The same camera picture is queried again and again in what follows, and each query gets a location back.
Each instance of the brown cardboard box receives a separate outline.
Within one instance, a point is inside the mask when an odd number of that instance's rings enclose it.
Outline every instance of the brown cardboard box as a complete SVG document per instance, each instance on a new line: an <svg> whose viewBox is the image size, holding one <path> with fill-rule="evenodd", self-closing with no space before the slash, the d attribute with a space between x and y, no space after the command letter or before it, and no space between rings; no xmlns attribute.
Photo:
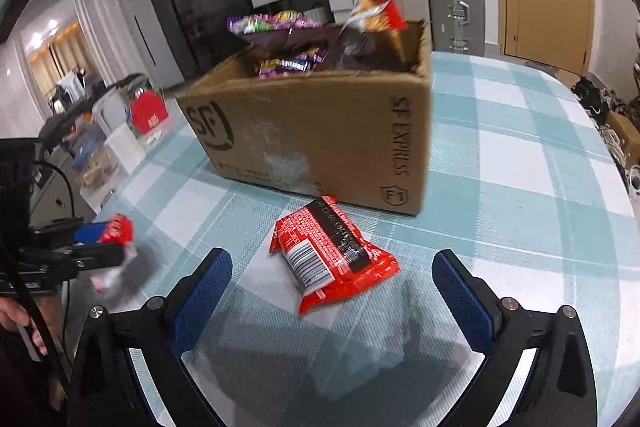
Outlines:
<svg viewBox="0 0 640 427"><path fill-rule="evenodd" d="M607 113L607 123L622 142L622 152L628 158L625 167L628 169L638 164L640 160L640 132L626 116L615 111Z"/></svg>
<svg viewBox="0 0 640 427"><path fill-rule="evenodd" d="M417 214L430 137L430 35L421 25L402 33L411 73L256 80L262 51L247 50L178 105L225 178Z"/></svg>

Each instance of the metal screw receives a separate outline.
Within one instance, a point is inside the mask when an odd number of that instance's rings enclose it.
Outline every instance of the metal screw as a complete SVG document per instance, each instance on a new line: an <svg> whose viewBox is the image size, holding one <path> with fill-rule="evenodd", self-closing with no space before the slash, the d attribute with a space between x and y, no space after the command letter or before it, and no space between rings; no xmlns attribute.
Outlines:
<svg viewBox="0 0 640 427"><path fill-rule="evenodd" d="M162 297L151 297L146 302L146 307L149 308L150 310L157 310L157 309L162 308L163 304L164 304L164 298L162 298Z"/></svg>
<svg viewBox="0 0 640 427"><path fill-rule="evenodd" d="M93 308L91 308L91 311L89 311L89 316L92 319L97 319L103 313L104 313L104 308L102 306L94 306Z"/></svg>
<svg viewBox="0 0 640 427"><path fill-rule="evenodd" d="M574 307L569 306L569 304L565 304L564 306L562 306L562 313L568 319L572 319L572 318L575 317L575 315L577 315L577 313L575 312Z"/></svg>
<svg viewBox="0 0 640 427"><path fill-rule="evenodd" d="M501 302L503 307L510 312L517 310L519 306L518 301L516 301L516 299L514 299L513 297L505 297Z"/></svg>

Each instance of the plastic bag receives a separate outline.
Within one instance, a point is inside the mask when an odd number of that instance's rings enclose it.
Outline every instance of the plastic bag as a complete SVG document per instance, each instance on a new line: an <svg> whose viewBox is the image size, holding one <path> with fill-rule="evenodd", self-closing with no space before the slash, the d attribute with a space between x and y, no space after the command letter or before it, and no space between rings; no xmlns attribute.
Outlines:
<svg viewBox="0 0 640 427"><path fill-rule="evenodd" d="M328 196L277 220L269 251L278 250L301 287L300 315L362 293L400 270L396 258L364 239Z"/></svg>

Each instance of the plaid tablecloth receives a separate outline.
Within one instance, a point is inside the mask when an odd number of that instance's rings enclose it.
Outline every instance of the plaid tablecloth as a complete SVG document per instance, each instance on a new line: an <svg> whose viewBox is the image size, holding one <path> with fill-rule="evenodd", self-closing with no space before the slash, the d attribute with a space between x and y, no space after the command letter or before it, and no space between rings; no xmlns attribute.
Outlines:
<svg viewBox="0 0 640 427"><path fill-rule="evenodd" d="M600 425L610 425L638 389L640 239L591 121L541 71L433 58L424 210L408 217L343 205L400 263L401 272L372 291L299 318L284 261L267 250L274 221L309 199L220 178L181 115L175 134L98 216L127 214L140 253L125 275L129 294L108 303L112 309L166 295L212 247L231 254L232 282L186 359L228 425L437 425L482 360L431 280L442 248L498 296L537 311L565 303L578 310ZM75 300L72 327L95 300ZM532 355L492 425L508 418ZM135 362L154 412L169 423L139 353Z"/></svg>

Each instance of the table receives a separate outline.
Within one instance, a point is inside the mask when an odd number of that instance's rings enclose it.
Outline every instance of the table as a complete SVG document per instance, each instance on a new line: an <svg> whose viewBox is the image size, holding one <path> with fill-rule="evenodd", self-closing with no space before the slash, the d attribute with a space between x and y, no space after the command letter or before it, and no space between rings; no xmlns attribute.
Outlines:
<svg viewBox="0 0 640 427"><path fill-rule="evenodd" d="M431 280L451 248L498 296L524 307L578 310L595 372L600 424L640 385L640 237L622 181L574 96L538 70L434 53L425 206L417 217L343 205L401 272L356 298L299 318L299 297L273 223L308 198L220 178L184 120L152 150L98 218L124 212L139 256L132 309L166 295L212 247L233 276L196 348L184 356L228 425L437 425L482 357L470 352ZM70 327L98 299L74 284ZM526 352L492 425L524 384ZM158 418L170 425L139 353Z"/></svg>

